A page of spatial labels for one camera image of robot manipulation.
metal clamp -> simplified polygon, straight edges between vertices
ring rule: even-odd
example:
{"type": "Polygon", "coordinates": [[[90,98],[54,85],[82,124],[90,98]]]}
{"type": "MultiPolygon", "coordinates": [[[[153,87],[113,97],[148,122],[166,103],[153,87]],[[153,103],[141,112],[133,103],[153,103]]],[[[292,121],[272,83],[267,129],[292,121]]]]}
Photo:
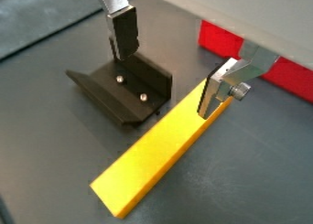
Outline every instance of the metal clamp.
{"type": "Polygon", "coordinates": [[[208,118],[229,96],[235,96],[240,101],[245,98],[251,86],[244,81],[265,74],[279,59],[279,54],[251,41],[245,41],[240,56],[241,60],[229,59],[206,78],[198,106],[202,118],[208,118]]]}
{"type": "Polygon", "coordinates": [[[99,2],[107,13],[107,26],[117,58],[125,60],[140,47],[136,7],[129,5],[129,0],[99,0],[99,2]]]}

red object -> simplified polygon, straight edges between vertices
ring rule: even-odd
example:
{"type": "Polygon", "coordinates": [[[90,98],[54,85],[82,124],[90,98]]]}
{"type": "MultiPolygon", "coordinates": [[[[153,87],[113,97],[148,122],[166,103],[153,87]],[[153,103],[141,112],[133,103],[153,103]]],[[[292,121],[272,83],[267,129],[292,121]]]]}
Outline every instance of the red object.
{"type": "MultiPolygon", "coordinates": [[[[198,43],[221,57],[240,59],[239,51],[244,38],[205,20],[201,25],[198,43]]],[[[313,102],[313,71],[311,69],[281,57],[263,78],[313,102]]]]}

black metal bracket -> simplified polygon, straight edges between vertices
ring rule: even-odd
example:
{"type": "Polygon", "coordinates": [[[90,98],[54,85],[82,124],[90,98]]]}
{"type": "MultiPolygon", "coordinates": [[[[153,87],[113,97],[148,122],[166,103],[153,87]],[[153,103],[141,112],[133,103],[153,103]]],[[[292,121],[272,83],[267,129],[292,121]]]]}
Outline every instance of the black metal bracket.
{"type": "Polygon", "coordinates": [[[140,47],[136,7],[129,5],[121,11],[107,15],[107,26],[111,31],[110,42],[115,56],[119,60],[125,60],[140,47]]]}
{"type": "Polygon", "coordinates": [[[172,98],[172,74],[138,52],[90,76],[66,74],[119,125],[140,125],[172,98]]]}

gray table surface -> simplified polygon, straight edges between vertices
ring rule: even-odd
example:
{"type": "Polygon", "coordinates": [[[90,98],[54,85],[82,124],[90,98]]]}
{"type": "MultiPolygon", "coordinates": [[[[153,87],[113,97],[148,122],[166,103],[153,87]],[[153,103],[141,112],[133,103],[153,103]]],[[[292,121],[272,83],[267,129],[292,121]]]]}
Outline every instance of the gray table surface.
{"type": "Polygon", "coordinates": [[[0,59],[101,9],[98,0],[0,0],[0,59]]]}
{"type": "Polygon", "coordinates": [[[141,51],[174,74],[161,116],[119,128],[65,70],[111,59],[98,14],[0,63],[0,196],[15,223],[312,223],[313,108],[264,80],[235,102],[125,220],[90,183],[214,69],[200,19],[161,0],[138,8],[141,51]]]}

yellow bar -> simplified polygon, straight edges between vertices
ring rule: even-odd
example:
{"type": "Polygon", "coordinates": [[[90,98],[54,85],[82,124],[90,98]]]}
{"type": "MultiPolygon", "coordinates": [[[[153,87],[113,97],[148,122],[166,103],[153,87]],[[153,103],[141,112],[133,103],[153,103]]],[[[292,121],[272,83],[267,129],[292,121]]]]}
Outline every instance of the yellow bar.
{"type": "Polygon", "coordinates": [[[232,102],[229,98],[208,120],[204,120],[197,113],[204,87],[205,82],[91,183],[95,194],[113,215],[121,219],[133,210],[232,102]]]}

